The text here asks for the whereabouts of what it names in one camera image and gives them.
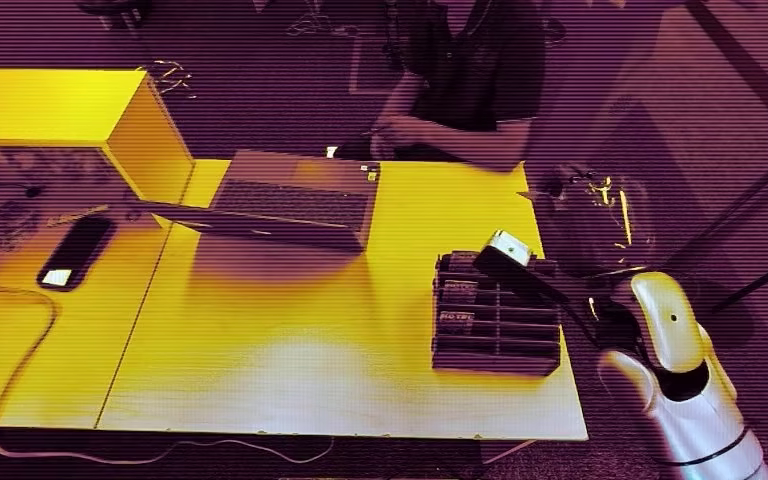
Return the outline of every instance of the hand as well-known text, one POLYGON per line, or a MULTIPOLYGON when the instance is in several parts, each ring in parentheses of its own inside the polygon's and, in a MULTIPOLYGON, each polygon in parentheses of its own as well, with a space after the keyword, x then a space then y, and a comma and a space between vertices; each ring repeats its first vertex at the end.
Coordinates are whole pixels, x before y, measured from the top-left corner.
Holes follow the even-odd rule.
POLYGON ((410 147, 417 143, 426 143, 426 133, 434 124, 409 115, 383 116, 375 122, 380 128, 376 134, 394 147, 410 147))
POLYGON ((369 153, 376 162, 382 160, 395 160, 393 145, 384 140, 380 135, 373 135, 369 141, 369 153))

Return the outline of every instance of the laptop keyboard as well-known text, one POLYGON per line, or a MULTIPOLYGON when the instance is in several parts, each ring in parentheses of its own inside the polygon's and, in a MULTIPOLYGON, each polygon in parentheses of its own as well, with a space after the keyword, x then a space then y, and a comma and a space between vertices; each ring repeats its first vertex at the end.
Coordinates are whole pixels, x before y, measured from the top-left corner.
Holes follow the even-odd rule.
POLYGON ((363 228, 369 197, 313 188, 228 180, 213 208, 227 212, 363 228))

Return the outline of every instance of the black organizer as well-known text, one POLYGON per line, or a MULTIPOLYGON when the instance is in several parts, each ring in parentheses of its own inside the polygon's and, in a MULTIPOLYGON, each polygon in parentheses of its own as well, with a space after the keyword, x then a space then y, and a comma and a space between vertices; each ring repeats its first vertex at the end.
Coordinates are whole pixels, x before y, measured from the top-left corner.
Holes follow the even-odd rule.
POLYGON ((450 271, 451 259, 452 254, 437 259, 432 366, 522 375, 552 373, 561 356, 557 308, 537 294, 528 298, 506 291, 462 261, 457 271, 450 271), (447 281, 477 283, 474 302, 469 294, 468 298, 456 295, 453 302, 451 292, 444 295, 447 281))

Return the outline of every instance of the table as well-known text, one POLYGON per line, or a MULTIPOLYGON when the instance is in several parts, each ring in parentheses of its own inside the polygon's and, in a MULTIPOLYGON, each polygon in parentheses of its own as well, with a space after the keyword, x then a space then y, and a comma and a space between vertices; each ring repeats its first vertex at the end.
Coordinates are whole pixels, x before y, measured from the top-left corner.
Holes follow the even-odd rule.
MULTIPOLYGON (((105 197, 116 197, 121 191, 90 189, 75 196, 71 189, 49 190, 32 204, 50 217, 105 203, 110 200, 105 197)), ((21 200, 22 190, 0 189, 0 204, 8 199, 21 200)), ((0 286, 44 293, 61 307, 54 328, 8 397, 0 425, 95 425, 168 233, 150 216, 133 223, 123 217, 123 212, 114 212, 113 218, 119 221, 116 236, 85 283, 73 292, 51 292, 36 285, 37 272, 68 232, 68 225, 41 226, 20 250, 0 251, 0 286)), ((0 292, 0 392, 45 328, 49 314, 49 307, 32 296, 0 292)))
MULTIPOLYGON (((227 166, 198 161, 184 203, 208 205, 227 166)), ((122 222, 81 287, 46 292, 62 314, 0 426, 586 440, 565 344, 545 379, 430 368, 437 255, 500 228, 540 254, 523 185, 521 169, 385 162, 361 256, 122 222)), ((0 285, 38 291, 66 230, 0 253, 0 285)), ((1 388, 48 312, 0 295, 1 388)))
POLYGON ((360 256, 174 226, 99 428, 585 440, 565 349, 545 379, 430 368, 437 255, 496 229, 539 254, 523 187, 384 162, 360 256))

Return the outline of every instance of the stool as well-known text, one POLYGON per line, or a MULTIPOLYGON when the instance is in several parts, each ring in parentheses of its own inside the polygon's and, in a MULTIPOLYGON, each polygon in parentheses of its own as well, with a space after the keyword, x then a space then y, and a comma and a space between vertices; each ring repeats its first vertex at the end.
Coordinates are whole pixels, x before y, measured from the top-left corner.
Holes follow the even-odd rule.
POLYGON ((139 34, 138 28, 145 22, 146 15, 151 10, 151 0, 75 0, 75 4, 82 12, 97 16, 105 30, 128 30, 131 37, 143 48, 148 60, 146 64, 137 67, 137 70, 149 73, 160 95, 181 88, 187 91, 187 98, 196 98, 187 84, 192 75, 178 62, 155 59, 139 34))
POLYGON ((105 30, 142 26, 151 10, 151 0, 76 0, 78 8, 95 15, 105 30))

